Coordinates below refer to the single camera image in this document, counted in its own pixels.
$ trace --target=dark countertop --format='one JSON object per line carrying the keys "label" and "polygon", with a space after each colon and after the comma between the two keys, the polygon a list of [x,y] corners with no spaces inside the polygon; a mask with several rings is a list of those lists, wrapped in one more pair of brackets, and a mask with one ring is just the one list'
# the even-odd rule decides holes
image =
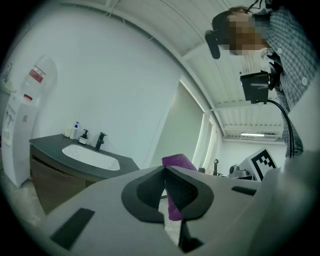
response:
{"label": "dark countertop", "polygon": [[53,159],[54,161],[59,162],[63,166],[82,172],[83,174],[96,176],[102,179],[114,178],[120,175],[132,173],[134,171],[139,170],[139,167],[136,165],[132,158],[110,153],[101,149],[99,151],[100,154],[107,155],[118,160],[120,165],[119,170],[114,171],[102,169],[77,161],[69,156],[66,156],[62,152],[62,149],[71,144],[76,144],[90,150],[94,150],[94,147],[90,145],[83,145],[79,143],[78,140],[69,139],[63,136],[62,134],[34,138],[30,139],[29,142],[33,147],[35,147],[36,149],[47,155],[49,158]]}

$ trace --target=purple towel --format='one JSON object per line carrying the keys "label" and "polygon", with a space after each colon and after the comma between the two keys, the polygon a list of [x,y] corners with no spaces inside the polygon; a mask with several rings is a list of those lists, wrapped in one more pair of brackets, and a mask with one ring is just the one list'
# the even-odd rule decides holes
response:
{"label": "purple towel", "polygon": [[[163,166],[178,166],[182,168],[189,169],[191,171],[197,172],[196,167],[189,161],[189,159],[184,154],[175,154],[171,156],[166,156],[162,158],[162,165]],[[168,212],[169,212],[169,220],[171,221],[181,221],[182,216],[177,207],[175,206],[174,202],[170,198],[168,191]]]}

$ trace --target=faucet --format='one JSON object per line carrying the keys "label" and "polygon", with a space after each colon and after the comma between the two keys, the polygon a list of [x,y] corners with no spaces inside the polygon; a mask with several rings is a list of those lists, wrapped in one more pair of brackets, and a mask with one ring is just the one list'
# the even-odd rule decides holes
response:
{"label": "faucet", "polygon": [[103,133],[103,132],[100,132],[100,136],[98,138],[98,141],[96,142],[94,150],[96,150],[96,151],[100,150],[101,144],[105,143],[104,142],[104,136],[107,136],[107,135],[105,133]]}

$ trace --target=white sink basin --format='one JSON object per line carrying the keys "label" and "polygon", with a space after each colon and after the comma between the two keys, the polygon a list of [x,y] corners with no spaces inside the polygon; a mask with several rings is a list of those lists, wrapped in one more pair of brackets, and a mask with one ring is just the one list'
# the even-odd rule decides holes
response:
{"label": "white sink basin", "polygon": [[65,147],[62,149],[62,152],[66,156],[87,165],[99,167],[109,171],[120,170],[120,165],[117,159],[76,144],[71,144]]}

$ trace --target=wooden cabinet door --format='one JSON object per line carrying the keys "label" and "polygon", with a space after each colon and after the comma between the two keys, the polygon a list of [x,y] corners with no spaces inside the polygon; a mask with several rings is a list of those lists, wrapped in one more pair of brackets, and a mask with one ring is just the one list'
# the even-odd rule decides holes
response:
{"label": "wooden cabinet door", "polygon": [[84,179],[77,178],[31,160],[31,176],[35,191],[46,214],[86,188]]}

